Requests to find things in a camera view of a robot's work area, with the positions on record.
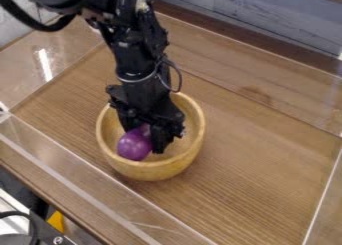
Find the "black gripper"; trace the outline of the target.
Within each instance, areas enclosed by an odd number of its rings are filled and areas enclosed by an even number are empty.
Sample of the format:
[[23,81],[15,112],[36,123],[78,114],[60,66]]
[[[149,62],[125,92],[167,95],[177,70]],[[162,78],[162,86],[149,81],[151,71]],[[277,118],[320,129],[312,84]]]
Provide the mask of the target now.
[[171,78],[153,77],[145,80],[123,80],[121,85],[109,85],[110,106],[117,110],[125,131],[143,123],[151,127],[153,152],[163,154],[174,137],[185,131],[185,113],[171,99]]

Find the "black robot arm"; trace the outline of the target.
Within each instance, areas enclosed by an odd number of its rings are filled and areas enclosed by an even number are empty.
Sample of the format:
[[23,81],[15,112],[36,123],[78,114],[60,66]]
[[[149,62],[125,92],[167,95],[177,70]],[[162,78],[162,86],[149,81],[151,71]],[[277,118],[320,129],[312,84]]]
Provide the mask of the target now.
[[77,17],[101,32],[117,61],[121,83],[107,87],[110,106],[125,130],[150,125],[151,149],[162,154],[185,131],[185,113],[171,101],[181,91],[171,84],[166,48],[169,31],[162,27],[151,0],[30,0],[60,15],[50,25],[40,23],[15,0],[0,0],[0,7],[31,29],[56,32]]

